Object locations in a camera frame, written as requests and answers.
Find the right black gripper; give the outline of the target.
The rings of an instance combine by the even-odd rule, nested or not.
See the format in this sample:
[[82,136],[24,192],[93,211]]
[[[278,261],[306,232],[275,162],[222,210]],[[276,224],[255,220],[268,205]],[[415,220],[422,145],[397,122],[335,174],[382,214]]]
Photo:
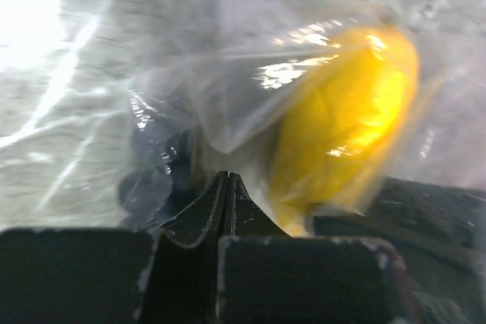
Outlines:
[[402,256],[425,323],[485,321],[485,192],[395,178],[364,215],[315,215],[316,235],[389,241]]

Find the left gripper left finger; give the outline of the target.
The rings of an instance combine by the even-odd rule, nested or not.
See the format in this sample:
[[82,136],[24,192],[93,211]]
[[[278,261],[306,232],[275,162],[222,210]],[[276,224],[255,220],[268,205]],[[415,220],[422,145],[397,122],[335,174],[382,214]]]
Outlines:
[[213,323],[228,175],[160,227],[9,228],[3,323]]

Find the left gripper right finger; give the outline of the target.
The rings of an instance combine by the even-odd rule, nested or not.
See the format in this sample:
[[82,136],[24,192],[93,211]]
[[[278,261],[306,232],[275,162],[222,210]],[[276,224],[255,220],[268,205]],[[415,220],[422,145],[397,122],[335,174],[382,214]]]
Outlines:
[[419,323],[406,265],[377,237],[285,234],[230,174],[218,246],[221,323]]

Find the dark fake grapes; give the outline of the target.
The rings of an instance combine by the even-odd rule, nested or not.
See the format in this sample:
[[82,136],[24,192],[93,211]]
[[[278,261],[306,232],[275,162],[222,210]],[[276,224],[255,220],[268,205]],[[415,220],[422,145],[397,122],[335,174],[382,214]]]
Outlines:
[[194,130],[174,131],[148,124],[131,137],[134,170],[118,183],[117,198],[127,213],[121,227],[165,222],[193,202],[204,185],[194,160]]

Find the yellow fake banana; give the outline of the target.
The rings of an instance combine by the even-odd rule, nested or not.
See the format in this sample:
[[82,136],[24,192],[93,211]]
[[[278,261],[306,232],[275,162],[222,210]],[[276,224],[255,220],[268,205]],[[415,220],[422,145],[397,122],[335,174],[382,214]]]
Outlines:
[[269,177],[276,222],[295,237],[320,204],[362,209],[418,88],[418,53],[395,27],[352,28],[330,44],[339,53],[282,119]]

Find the clear zip top bag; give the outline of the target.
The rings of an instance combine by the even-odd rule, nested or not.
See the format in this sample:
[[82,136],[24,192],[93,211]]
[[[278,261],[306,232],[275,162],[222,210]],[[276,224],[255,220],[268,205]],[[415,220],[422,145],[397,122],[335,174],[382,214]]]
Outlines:
[[[130,137],[154,123],[194,130],[202,190],[218,171],[238,172],[276,221],[268,184],[284,115],[308,75],[339,53],[333,37],[391,26],[418,53],[415,98],[362,209],[320,204],[305,227],[312,215],[365,214],[387,175],[484,190],[485,40],[405,20],[367,0],[187,0],[164,49],[128,90]],[[134,163],[131,148],[128,173]]]

